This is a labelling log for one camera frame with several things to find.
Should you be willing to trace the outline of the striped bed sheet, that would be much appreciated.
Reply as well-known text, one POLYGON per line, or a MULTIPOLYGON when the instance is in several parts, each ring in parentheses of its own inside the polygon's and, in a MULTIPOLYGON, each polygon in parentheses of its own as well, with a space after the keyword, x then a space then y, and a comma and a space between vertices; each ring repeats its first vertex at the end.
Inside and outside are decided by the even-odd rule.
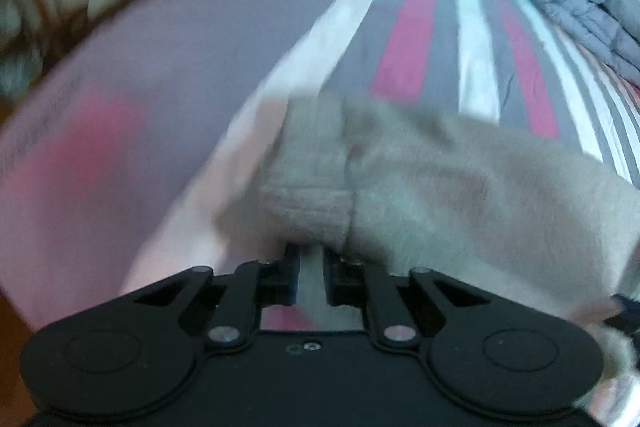
POLYGON ((639 179, 639 97, 530 0, 137 0, 1 131, 1 287, 33 329, 104 303, 269 88, 556 138, 639 179))

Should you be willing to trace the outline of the wooden chair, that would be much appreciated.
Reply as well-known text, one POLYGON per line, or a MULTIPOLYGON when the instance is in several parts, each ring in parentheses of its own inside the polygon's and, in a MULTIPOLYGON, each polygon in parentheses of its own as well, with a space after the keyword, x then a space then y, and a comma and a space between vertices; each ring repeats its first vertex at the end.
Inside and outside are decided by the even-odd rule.
POLYGON ((1 56, 34 52, 43 72, 66 57, 89 29, 86 0, 1 0, 1 56))

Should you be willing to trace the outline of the grey fleece pants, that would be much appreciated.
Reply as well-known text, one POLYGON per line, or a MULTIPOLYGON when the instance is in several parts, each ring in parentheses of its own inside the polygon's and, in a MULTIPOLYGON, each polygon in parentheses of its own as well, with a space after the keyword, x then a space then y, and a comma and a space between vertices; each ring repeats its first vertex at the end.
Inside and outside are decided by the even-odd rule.
POLYGON ((608 377, 636 361, 603 321, 639 286, 639 191, 601 161, 373 98, 272 98, 250 134, 250 201, 267 235, 396 274, 436 270, 573 320, 608 377))

